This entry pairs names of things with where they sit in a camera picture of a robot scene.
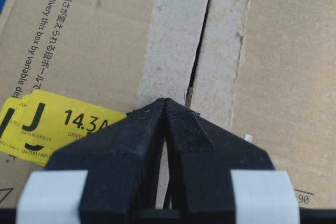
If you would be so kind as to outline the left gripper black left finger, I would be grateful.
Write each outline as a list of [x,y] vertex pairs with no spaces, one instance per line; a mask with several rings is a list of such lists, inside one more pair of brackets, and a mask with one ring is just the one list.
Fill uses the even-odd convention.
[[30,175],[16,222],[130,223],[136,209],[154,206],[164,107],[157,99],[55,151]]

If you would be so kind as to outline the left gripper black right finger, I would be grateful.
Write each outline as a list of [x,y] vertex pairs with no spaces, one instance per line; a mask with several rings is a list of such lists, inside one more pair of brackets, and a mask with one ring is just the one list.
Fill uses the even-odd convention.
[[165,101],[172,205],[184,223],[298,223],[289,175],[260,147]]

